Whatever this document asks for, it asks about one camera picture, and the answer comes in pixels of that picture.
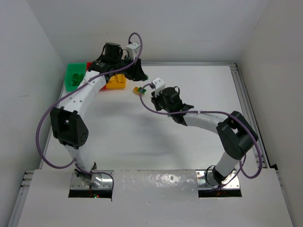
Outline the yellow green lego stack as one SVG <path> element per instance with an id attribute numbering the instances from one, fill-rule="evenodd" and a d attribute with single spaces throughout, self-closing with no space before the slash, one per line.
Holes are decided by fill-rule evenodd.
<path id="1" fill-rule="evenodd" d="M 146 92 L 146 89 L 142 88 L 142 87 L 135 87 L 133 89 L 133 92 L 137 95 L 140 95 L 140 94 L 144 95 L 144 93 Z"/>

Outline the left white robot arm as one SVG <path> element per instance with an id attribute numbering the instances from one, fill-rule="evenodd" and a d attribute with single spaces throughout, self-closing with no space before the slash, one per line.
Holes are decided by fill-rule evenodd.
<path id="1" fill-rule="evenodd" d="M 95 169 L 95 162 L 90 158 L 85 145 L 89 130 L 83 118 L 88 106 L 117 74 L 123 74 L 131 81 L 145 81 L 148 78 L 139 58 L 140 44 L 129 43 L 125 50 L 127 55 L 123 56 L 120 45 L 106 43 L 100 57 L 89 65 L 79 89 L 70 93 L 69 100 L 64 105 L 50 111 L 53 136 L 66 147 L 77 168 L 85 174 Z"/>

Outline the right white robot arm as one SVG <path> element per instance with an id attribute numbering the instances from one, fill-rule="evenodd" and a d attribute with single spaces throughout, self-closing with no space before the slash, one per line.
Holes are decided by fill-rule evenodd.
<path id="1" fill-rule="evenodd" d="M 218 113 L 201 113 L 194 106 L 182 102 L 179 91 L 168 87 L 151 93 L 151 102 L 156 111 L 166 111 L 174 122 L 198 127 L 217 134 L 224 153 L 219 162 L 207 171 L 205 180 L 211 186 L 221 185 L 246 153 L 258 141 L 258 136 L 240 112 L 234 111 L 226 119 Z"/>

